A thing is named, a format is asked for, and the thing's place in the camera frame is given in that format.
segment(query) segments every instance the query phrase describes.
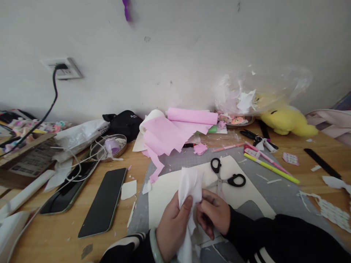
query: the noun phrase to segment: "plastic bag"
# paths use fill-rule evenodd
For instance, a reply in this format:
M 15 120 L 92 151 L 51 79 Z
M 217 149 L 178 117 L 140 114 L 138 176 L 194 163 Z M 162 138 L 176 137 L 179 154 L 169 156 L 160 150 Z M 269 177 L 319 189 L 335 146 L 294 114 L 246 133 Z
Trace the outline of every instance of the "plastic bag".
M 110 123 L 97 119 L 60 131 L 54 139 L 60 147 L 70 149 L 74 154 L 77 154 L 104 134 L 109 127 Z M 65 149 L 63 152 L 54 155 L 53 159 L 61 163 L 71 157 L 71 152 Z
M 313 79 L 303 66 L 254 68 L 224 75 L 214 88 L 218 112 L 235 116 L 260 115 L 279 105 L 290 103 L 305 91 Z

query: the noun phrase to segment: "wall socket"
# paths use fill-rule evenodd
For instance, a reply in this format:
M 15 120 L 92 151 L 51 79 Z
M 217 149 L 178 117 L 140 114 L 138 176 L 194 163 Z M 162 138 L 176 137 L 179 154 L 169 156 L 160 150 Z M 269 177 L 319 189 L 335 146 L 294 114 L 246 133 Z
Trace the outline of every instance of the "wall socket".
M 50 60 L 41 60 L 43 65 L 50 71 L 51 74 L 54 73 L 55 66 L 57 64 L 66 64 L 68 69 L 59 69 L 56 71 L 56 79 L 58 80 L 68 80 L 68 79 L 81 79 L 83 75 L 74 64 L 72 58 L 58 58 Z

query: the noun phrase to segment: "wooden table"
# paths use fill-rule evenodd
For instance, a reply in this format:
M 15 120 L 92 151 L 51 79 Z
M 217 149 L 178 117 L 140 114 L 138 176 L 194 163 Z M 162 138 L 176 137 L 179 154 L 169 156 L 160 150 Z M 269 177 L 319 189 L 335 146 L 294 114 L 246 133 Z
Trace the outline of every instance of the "wooden table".
M 247 128 L 254 133 L 261 134 L 257 123 L 253 123 Z M 237 144 L 249 140 L 243 136 L 238 139 L 236 134 L 240 136 L 239 130 L 229 130 L 228 134 L 201 135 L 201 142 L 209 147 L 221 147 L 222 145 Z M 312 172 L 311 168 L 316 163 L 303 150 L 304 148 L 312 148 L 338 171 L 347 184 L 351 184 L 350 147 L 323 133 L 319 133 L 313 138 L 315 142 L 306 142 L 306 138 L 297 137 L 293 134 L 281 136 L 272 130 L 269 130 L 269 134 L 272 142 L 279 147 L 279 151 L 274 154 L 275 157 L 284 168 L 301 181 L 302 191 L 320 195 L 343 211 L 350 211 L 350 196 L 347 192 L 344 189 L 338 190 L 328 187 L 322 180 L 322 175 L 328 175 L 323 169 Z M 68 212 L 51 216 L 38 215 L 23 234 L 11 262 L 99 262 L 105 250 L 127 234 L 127 222 L 135 198 L 120 201 L 110 231 L 83 239 L 77 238 L 78 232 L 107 171 L 123 167 L 128 168 L 131 165 L 132 168 L 127 174 L 126 182 L 133 180 L 129 178 L 129 175 L 137 179 L 137 196 L 139 196 L 150 159 L 141 152 L 132 152 L 133 144 L 133 142 L 130 143 L 126 152 L 122 155 L 123 161 L 112 161 L 98 165 Z M 300 166 L 287 164 L 282 159 L 283 152 L 297 155 Z M 50 193 L 42 193 L 42 191 L 43 188 L 26 202 L 21 210 L 35 210 L 53 194 L 53 191 Z M 18 192 L 19 190 L 12 190 L 4 199 L 11 199 Z M 317 203 L 313 199 L 311 201 L 319 209 Z M 330 225 L 348 249 L 351 250 L 351 234 L 333 223 L 330 223 Z M 89 244 L 93 244 L 93 251 L 82 260 L 82 251 Z

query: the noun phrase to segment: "hand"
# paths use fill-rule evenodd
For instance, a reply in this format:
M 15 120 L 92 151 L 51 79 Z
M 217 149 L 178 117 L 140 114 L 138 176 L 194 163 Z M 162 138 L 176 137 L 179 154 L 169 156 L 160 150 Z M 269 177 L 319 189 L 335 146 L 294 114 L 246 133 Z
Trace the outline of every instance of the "hand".
M 164 262 L 169 262 L 183 244 L 192 204 L 190 195 L 180 209 L 177 191 L 163 212 L 156 240 Z
M 212 240 L 215 238 L 214 227 L 225 236 L 230 226 L 229 205 L 215 193 L 202 189 L 202 201 L 197 204 L 196 218 Z

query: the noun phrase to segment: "phone screen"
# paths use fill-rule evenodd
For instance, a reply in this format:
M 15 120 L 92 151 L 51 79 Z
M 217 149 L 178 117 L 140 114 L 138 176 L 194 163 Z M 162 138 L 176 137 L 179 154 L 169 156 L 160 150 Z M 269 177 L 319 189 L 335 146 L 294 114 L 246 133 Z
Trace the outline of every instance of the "phone screen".
M 127 169 L 122 168 L 105 174 L 78 238 L 104 233 L 111 228 L 126 172 Z
M 76 180 L 84 179 L 89 175 L 91 170 L 94 168 L 96 162 L 86 162 L 81 163 L 82 170 L 77 176 Z M 68 175 L 68 179 L 73 178 L 79 172 L 79 166 L 76 166 L 74 170 Z M 70 206 L 73 204 L 74 200 L 78 197 L 80 191 L 82 190 L 83 186 L 85 185 L 87 180 L 81 182 L 70 182 L 64 188 L 62 188 L 59 192 L 54 194 L 50 199 L 47 201 L 46 205 L 41 209 L 41 214 L 54 214 L 54 213 L 62 213 L 67 211 Z M 66 179 L 65 182 L 60 186 L 64 186 L 68 180 Z

